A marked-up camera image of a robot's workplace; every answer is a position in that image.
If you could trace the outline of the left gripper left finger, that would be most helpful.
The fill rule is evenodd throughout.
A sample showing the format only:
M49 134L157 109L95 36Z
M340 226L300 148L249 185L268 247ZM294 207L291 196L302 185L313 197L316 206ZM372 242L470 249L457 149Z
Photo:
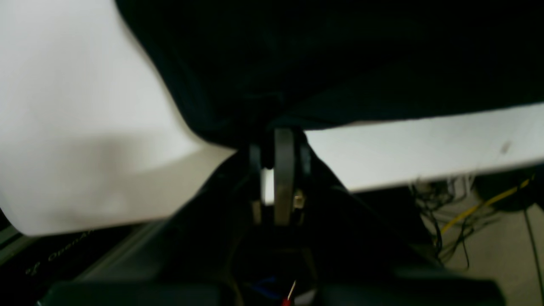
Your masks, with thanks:
M262 206L264 197L262 187L262 163L261 147L258 144L251 144L249 147L249 200L254 225L262 224Z

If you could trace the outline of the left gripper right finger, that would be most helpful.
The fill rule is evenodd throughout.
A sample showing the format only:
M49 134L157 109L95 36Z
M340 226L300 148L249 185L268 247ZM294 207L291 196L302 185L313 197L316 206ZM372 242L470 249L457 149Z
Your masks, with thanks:
M274 225L303 224L311 162L311 149L303 130L274 131Z

